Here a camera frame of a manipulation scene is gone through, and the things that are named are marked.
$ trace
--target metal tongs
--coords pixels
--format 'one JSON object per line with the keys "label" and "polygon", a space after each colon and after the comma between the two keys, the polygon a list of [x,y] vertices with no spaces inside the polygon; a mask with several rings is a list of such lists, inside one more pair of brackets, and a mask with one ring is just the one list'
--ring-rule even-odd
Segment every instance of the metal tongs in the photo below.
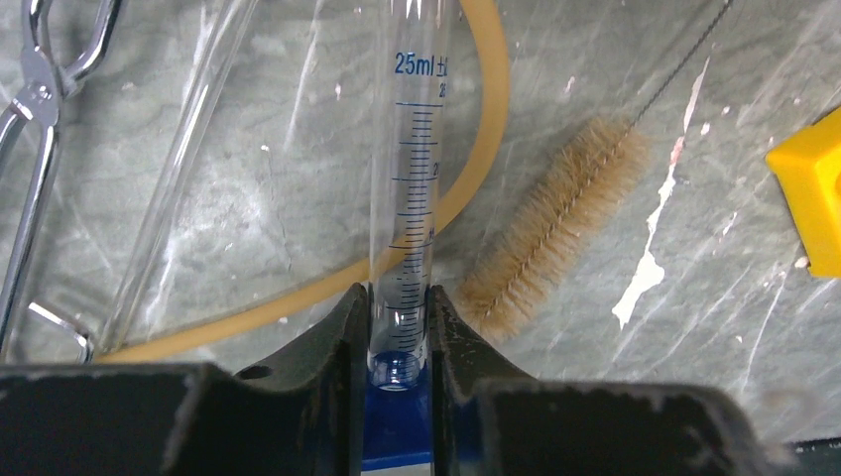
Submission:
{"label": "metal tongs", "polygon": [[[63,103],[81,90],[84,81],[105,59],[121,2],[102,0],[87,48],[68,66],[56,64],[50,48],[47,18],[53,0],[22,2],[24,86],[0,115],[0,177],[27,123],[34,121],[41,126],[41,144],[0,294],[0,356],[5,353],[9,321],[19,308],[33,243],[56,178]],[[56,323],[72,328],[68,322]]]}

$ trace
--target glass tube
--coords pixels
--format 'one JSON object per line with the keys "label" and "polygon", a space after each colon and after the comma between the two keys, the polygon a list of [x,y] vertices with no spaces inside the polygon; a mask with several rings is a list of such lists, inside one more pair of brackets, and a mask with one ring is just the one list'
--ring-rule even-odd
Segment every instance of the glass tube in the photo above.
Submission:
{"label": "glass tube", "polygon": [[371,190],[370,383],[414,387],[426,306],[447,96],[451,0],[381,0]]}
{"label": "glass tube", "polygon": [[143,218],[129,266],[120,283],[97,351],[113,351],[122,346],[132,322],[137,317],[149,278],[170,235],[184,184],[192,172],[192,164],[207,130],[207,123],[216,107],[257,2],[258,0],[227,0],[213,25],[181,112],[176,138],[170,147],[152,201]]}

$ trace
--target gray marble countertop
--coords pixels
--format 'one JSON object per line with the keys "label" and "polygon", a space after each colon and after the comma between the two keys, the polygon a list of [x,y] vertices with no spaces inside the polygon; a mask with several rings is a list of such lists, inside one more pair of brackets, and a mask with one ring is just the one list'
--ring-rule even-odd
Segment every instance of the gray marble countertop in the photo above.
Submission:
{"label": "gray marble countertop", "polygon": [[[93,0],[57,2],[52,35],[71,58]],[[454,289],[561,146],[596,114],[633,114],[691,48],[721,1],[499,0],[512,65],[509,127],[496,164],[439,236],[435,280]],[[219,0],[127,1],[107,63],[68,104],[57,188],[29,293],[82,319],[110,305],[173,139],[191,71]],[[132,330],[143,340],[299,288],[367,254],[374,0],[264,1],[211,120],[177,226]],[[20,87],[19,1],[0,0],[0,93]],[[763,435],[841,434],[835,281],[817,280],[765,154],[835,107],[841,2],[736,0],[640,128],[653,160],[539,319],[499,349],[546,379],[712,385]],[[447,189],[476,134],[482,88],[465,21],[456,22],[446,120]],[[690,98],[693,85],[696,101]],[[687,128],[684,131],[684,119]],[[659,190],[685,136],[656,230]],[[11,250],[34,139],[0,179],[0,269]],[[614,306],[650,240],[662,283]],[[332,300],[179,356],[235,370],[277,350]],[[56,336],[25,329],[33,358],[65,358]],[[806,392],[820,417],[786,433],[767,392]]]}

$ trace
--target white paint stain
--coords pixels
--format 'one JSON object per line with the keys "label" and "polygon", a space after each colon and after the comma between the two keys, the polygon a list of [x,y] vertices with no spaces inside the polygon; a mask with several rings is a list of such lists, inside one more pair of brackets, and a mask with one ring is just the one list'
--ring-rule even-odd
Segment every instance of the white paint stain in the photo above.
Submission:
{"label": "white paint stain", "polygon": [[549,345],[547,345],[546,350],[553,349],[557,345],[557,343],[560,342],[560,338],[562,336],[563,336],[563,332],[558,332],[557,334],[555,334],[555,336],[552,338],[551,342],[549,342]]}
{"label": "white paint stain", "polygon": [[572,86],[575,84],[575,76],[571,76],[566,82],[566,87],[563,88],[564,94],[569,94],[572,91]]}
{"label": "white paint stain", "polygon": [[671,150],[671,157],[668,162],[668,173],[665,176],[662,186],[658,190],[658,194],[660,195],[660,205],[658,205],[657,209],[646,220],[646,224],[649,228],[649,239],[646,242],[643,257],[637,265],[637,271],[634,273],[634,277],[631,278],[631,283],[622,294],[622,298],[619,299],[619,302],[617,302],[616,305],[613,306],[613,309],[611,309],[613,314],[619,319],[620,329],[623,329],[625,325],[631,321],[631,315],[634,313],[634,309],[637,307],[637,302],[640,300],[642,295],[662,283],[662,280],[665,279],[665,270],[657,264],[657,260],[651,252],[652,243],[654,242],[655,234],[657,233],[658,223],[660,222],[662,211],[665,208],[666,202],[671,197],[671,193],[676,185],[676,181],[674,179],[674,168],[677,166],[680,154],[683,152],[686,132],[689,130],[689,122],[692,119],[692,115],[695,112],[695,106],[698,103],[698,96],[701,92],[701,85],[704,82],[704,76],[707,73],[709,62],[710,58],[707,57],[707,61],[704,63],[704,69],[700,74],[698,74],[698,77],[695,78],[695,82],[692,84],[692,92],[689,95],[689,103],[686,105],[686,112],[683,114],[683,135],[678,137],[674,142],[674,148]]}
{"label": "white paint stain", "polygon": [[731,216],[731,217],[730,217],[730,219],[729,219],[729,220],[727,221],[727,223],[724,225],[724,228],[721,230],[721,236],[722,236],[722,238],[723,238],[723,237],[725,237],[725,236],[727,236],[727,234],[728,234],[728,233],[730,233],[730,229],[731,229],[731,228],[733,228],[733,223],[736,223],[736,217],[737,217],[737,216],[739,216],[739,212],[738,212],[738,211],[734,211],[734,212],[733,212],[733,216]]}

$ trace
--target tan rubber tube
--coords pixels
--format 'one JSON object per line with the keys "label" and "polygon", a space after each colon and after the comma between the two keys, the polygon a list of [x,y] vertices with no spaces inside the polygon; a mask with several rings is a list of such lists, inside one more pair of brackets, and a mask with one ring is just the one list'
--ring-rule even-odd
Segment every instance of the tan rubber tube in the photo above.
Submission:
{"label": "tan rubber tube", "polygon": [[[494,164],[508,122],[511,78],[508,46],[505,43],[499,11],[493,0],[461,0],[461,7],[471,26],[479,53],[483,87],[482,118],[467,164],[438,205],[435,220],[438,230],[446,228],[479,190]],[[342,293],[354,283],[367,281],[368,268],[369,260],[366,258],[317,283],[271,302],[215,322],[101,355],[95,362],[130,363],[163,359],[257,329]]]}

